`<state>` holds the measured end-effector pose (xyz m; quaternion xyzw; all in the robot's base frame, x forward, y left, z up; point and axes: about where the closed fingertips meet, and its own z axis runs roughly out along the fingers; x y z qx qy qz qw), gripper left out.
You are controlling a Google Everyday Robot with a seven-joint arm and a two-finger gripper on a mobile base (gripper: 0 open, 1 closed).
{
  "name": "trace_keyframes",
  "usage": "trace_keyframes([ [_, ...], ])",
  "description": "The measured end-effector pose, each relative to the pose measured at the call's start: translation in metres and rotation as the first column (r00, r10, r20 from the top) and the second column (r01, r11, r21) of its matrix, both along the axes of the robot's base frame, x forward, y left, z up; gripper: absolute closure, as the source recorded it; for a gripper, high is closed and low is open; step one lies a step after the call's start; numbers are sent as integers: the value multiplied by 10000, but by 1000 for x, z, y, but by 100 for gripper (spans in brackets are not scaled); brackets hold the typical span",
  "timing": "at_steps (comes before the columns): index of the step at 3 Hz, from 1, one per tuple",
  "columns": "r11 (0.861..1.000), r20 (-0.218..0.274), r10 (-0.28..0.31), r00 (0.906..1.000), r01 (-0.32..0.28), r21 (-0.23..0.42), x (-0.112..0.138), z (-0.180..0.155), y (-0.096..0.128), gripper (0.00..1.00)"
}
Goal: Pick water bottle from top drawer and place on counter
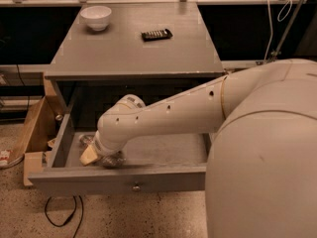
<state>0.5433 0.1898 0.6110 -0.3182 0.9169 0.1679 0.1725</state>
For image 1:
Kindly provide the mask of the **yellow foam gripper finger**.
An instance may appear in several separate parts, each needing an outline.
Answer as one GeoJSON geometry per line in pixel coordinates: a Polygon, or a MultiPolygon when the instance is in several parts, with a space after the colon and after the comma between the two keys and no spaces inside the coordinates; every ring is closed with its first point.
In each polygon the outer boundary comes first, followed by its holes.
{"type": "Polygon", "coordinates": [[[92,145],[89,145],[80,156],[80,161],[84,166],[97,162],[100,157],[92,145]]]}

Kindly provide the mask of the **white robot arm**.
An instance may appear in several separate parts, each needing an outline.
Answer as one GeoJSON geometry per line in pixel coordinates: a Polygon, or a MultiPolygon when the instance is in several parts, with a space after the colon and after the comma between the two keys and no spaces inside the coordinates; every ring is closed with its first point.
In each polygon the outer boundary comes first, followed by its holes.
{"type": "Polygon", "coordinates": [[[145,105],[120,99],[80,160],[136,137],[213,133],[205,176],[208,238],[317,238],[317,62],[285,59],[145,105]]]}

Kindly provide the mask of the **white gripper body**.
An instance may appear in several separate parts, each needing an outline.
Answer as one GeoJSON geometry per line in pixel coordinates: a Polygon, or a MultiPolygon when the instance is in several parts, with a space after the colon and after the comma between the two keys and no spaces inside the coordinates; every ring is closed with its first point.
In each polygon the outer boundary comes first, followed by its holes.
{"type": "Polygon", "coordinates": [[[110,156],[121,151],[126,145],[126,141],[119,143],[111,142],[109,140],[104,139],[99,132],[96,132],[93,138],[92,145],[98,155],[110,156]]]}

